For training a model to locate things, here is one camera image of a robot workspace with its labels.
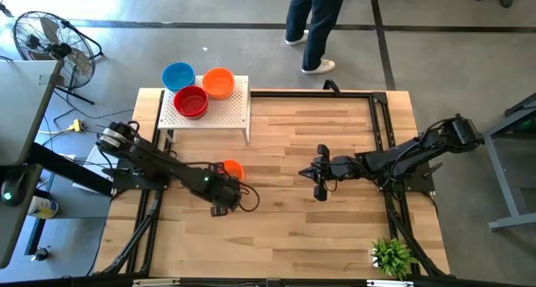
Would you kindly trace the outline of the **black aluminium table frame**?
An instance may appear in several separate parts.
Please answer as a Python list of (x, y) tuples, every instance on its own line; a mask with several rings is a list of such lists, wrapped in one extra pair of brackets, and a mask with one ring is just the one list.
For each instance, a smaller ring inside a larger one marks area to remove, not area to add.
[(351, 180), (318, 202), (313, 182), (298, 172), (320, 144), (349, 156), (416, 132), (405, 91), (255, 90), (248, 145), (240, 131), (185, 130), (172, 146), (182, 161), (237, 161), (255, 194), (214, 218), (206, 202), (173, 182), (162, 196), (152, 257), (139, 252), (136, 263), (152, 277), (375, 278), (372, 246), (389, 236), (382, 194)]

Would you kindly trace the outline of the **small green potted plant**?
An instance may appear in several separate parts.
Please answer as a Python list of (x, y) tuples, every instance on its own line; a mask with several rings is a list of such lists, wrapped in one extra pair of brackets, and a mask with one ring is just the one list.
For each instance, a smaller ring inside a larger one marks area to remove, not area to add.
[(412, 256), (411, 249), (397, 238), (378, 239), (373, 243), (373, 264), (381, 274), (404, 280), (411, 273), (411, 266), (419, 261)]

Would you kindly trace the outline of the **black gantry base bar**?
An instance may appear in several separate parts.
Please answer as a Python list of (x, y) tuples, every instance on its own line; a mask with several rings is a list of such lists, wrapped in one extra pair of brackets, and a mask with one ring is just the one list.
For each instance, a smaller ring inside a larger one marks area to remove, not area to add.
[[(157, 279), (140, 274), (97, 274), (85, 277), (63, 277), (0, 283), (0, 287), (131, 287), (135, 279)], [(173, 287), (367, 287), (368, 279), (238, 279), (174, 278), (181, 284)], [(494, 283), (469, 279), (414, 276), (407, 280), (414, 287), (529, 287), (520, 284)]]

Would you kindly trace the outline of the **white floor box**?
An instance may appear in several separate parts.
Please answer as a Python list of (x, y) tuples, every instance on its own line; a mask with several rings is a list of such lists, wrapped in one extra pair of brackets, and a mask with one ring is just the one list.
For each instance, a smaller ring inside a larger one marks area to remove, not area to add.
[(113, 177), (105, 174), (104, 170), (106, 168), (116, 168), (118, 163), (118, 159), (116, 157), (106, 153), (101, 155), (97, 146), (92, 148), (90, 154), (86, 158), (75, 159), (75, 161), (85, 169), (94, 172), (98, 176), (103, 177), (110, 182), (113, 181)]

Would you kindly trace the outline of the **grey desk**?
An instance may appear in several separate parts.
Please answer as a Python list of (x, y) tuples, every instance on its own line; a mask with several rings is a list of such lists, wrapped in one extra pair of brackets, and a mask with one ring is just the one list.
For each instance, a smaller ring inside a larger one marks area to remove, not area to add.
[[(24, 186), (26, 196), (17, 206), (7, 206), (1, 197), (1, 184), (6, 172), (20, 169), (25, 173)], [(8, 266), (22, 230), (29, 205), (40, 180), (43, 167), (38, 164), (28, 164), (14, 167), (0, 167), (0, 269)]]

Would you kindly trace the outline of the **white perforated metal shelf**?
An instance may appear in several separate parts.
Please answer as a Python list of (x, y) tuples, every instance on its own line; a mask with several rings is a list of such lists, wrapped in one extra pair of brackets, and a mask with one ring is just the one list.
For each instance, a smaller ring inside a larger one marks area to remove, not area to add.
[(173, 106), (175, 94), (165, 89), (157, 128), (159, 130), (241, 130), (250, 142), (251, 96), (247, 75), (234, 77), (234, 90), (225, 100), (209, 100), (207, 112), (199, 120), (187, 120)]

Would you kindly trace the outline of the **white and yellow canister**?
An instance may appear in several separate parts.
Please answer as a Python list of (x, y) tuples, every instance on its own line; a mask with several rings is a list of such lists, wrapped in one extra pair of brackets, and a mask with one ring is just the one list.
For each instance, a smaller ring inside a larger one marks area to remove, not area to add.
[(59, 206), (54, 200), (33, 196), (28, 208), (28, 215), (40, 219), (51, 219), (58, 211)]

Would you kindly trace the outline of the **black desk support beam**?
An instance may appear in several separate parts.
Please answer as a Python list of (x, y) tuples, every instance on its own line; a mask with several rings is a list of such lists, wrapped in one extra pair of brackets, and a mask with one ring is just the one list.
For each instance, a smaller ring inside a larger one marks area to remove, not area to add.
[(39, 164), (49, 172), (67, 178), (94, 192), (98, 192), (108, 197), (111, 196), (112, 182), (108, 179), (38, 143), (33, 143), (31, 145), (26, 162)]

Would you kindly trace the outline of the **orange plastic mini bowl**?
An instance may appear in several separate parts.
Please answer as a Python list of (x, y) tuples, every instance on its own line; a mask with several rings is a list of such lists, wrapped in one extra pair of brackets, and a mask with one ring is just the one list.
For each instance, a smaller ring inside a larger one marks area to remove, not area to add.
[(240, 182), (244, 180), (245, 170), (237, 161), (224, 160), (223, 166), (224, 166), (224, 172), (227, 175), (236, 178)]
[(233, 92), (234, 85), (235, 77), (233, 73), (223, 67), (208, 70), (202, 79), (204, 90), (215, 100), (229, 98)]

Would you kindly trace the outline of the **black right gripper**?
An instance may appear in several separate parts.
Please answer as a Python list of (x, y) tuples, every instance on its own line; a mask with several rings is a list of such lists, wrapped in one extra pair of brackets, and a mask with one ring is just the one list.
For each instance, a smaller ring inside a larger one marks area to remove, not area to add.
[(327, 200), (327, 181), (341, 182), (348, 179), (359, 179), (361, 170), (358, 163), (350, 156), (335, 156), (330, 159), (330, 151), (325, 145), (317, 146), (318, 157), (315, 157), (311, 167), (299, 171), (301, 177), (316, 183), (314, 197), (324, 202)]

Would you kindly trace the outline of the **black floor fan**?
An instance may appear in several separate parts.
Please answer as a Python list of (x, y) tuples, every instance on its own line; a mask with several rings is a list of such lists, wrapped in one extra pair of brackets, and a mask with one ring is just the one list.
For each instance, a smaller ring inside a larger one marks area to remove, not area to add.
[(52, 13), (29, 11), (14, 22), (12, 37), (24, 60), (57, 61), (60, 65), (56, 89), (88, 104), (93, 101), (75, 93), (95, 74), (96, 60), (102, 57), (100, 44), (82, 33), (70, 21)]

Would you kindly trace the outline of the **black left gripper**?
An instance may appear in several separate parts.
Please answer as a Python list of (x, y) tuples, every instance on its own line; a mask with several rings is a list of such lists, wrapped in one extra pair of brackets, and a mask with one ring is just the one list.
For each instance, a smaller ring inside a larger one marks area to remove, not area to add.
[(217, 174), (207, 174), (203, 177), (196, 187), (196, 192), (208, 202), (235, 210), (241, 200), (240, 182), (226, 176), (223, 162), (212, 163), (210, 170)]

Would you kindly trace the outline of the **grey flat panel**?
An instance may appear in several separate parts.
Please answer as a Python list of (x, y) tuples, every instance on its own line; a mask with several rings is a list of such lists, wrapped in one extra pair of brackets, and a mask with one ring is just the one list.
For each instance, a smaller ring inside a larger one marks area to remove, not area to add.
[(58, 61), (0, 61), (0, 167), (24, 163), (59, 73)]

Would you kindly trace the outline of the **blue plastic mini bowl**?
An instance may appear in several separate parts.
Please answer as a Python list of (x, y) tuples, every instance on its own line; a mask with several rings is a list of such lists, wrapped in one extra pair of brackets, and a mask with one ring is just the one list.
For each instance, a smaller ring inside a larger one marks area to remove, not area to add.
[(172, 91), (177, 92), (195, 82), (195, 72), (190, 64), (177, 62), (168, 65), (162, 72), (162, 83)]

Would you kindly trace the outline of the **red plastic mini bowl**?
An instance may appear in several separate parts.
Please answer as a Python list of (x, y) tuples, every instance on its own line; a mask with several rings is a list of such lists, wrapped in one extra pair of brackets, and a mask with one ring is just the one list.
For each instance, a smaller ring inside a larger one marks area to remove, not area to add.
[(202, 118), (209, 106), (209, 96), (198, 86), (189, 85), (178, 91), (173, 99), (175, 110), (190, 120)]

